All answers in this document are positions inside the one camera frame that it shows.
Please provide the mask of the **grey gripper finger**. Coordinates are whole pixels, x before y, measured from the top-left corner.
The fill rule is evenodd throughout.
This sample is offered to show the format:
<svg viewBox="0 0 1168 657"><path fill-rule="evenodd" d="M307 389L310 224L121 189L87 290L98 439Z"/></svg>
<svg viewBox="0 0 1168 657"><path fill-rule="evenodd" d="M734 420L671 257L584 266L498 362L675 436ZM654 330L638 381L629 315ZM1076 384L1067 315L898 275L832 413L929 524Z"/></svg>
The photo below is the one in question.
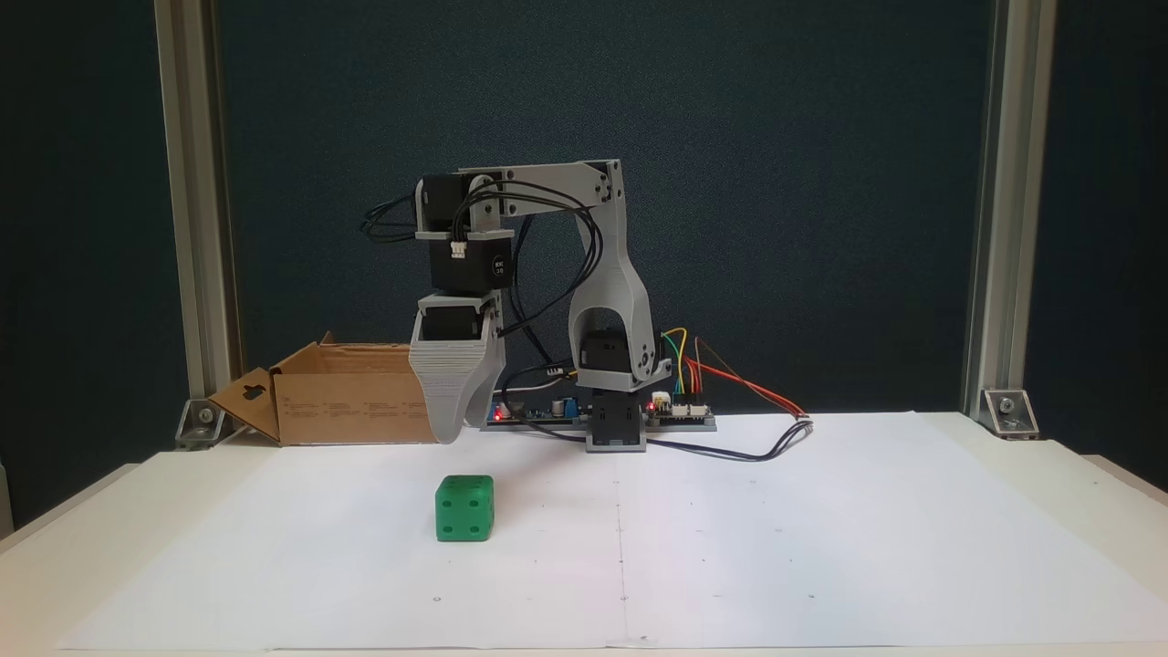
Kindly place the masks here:
<svg viewBox="0 0 1168 657"><path fill-rule="evenodd" d="M484 357L484 343L412 341L409 362L420 382L434 440L454 443L467 426L471 379Z"/></svg>
<svg viewBox="0 0 1168 657"><path fill-rule="evenodd" d="M487 422L496 383L507 365L505 339L499 338L499 331L502 328L500 304L500 299L489 299L481 307L484 310L481 317L484 357L471 379L467 427L484 427Z"/></svg>

